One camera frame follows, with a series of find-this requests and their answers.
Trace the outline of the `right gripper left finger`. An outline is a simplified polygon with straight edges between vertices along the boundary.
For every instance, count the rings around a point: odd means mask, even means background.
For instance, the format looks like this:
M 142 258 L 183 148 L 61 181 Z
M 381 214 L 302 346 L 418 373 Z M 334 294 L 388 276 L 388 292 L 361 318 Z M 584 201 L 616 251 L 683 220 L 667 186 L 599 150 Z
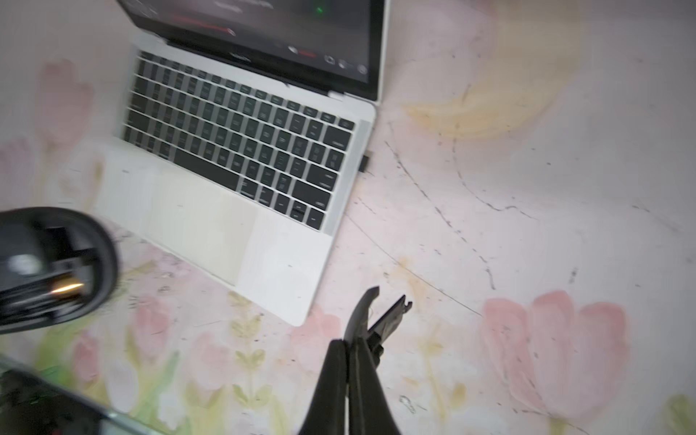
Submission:
M 364 293 L 364 295 L 377 297 L 379 294 L 380 290 L 377 286 Z M 342 339 L 335 339 L 328 345 L 314 395 L 299 432 L 301 434 L 351 434 L 348 423 L 346 328 Z

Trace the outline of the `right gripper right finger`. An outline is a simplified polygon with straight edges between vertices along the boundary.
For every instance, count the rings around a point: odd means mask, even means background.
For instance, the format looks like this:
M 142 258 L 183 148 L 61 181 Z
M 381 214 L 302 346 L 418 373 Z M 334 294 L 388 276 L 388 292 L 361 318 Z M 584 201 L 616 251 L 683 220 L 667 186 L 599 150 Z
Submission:
M 351 434 L 400 432 L 384 395 L 377 367 L 384 354 L 384 343 L 413 304 L 403 295 L 374 324 L 369 324 L 369 310 L 375 299 L 376 295 L 363 295 L 347 326 L 348 427 Z

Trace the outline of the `black wireless mouse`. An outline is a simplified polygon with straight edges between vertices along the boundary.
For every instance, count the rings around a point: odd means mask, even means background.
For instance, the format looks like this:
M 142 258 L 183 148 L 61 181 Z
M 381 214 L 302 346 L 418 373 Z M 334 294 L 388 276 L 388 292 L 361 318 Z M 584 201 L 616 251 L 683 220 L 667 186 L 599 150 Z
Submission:
M 105 227 L 68 208 L 1 213 L 1 334 L 71 322 L 107 302 L 120 261 Z

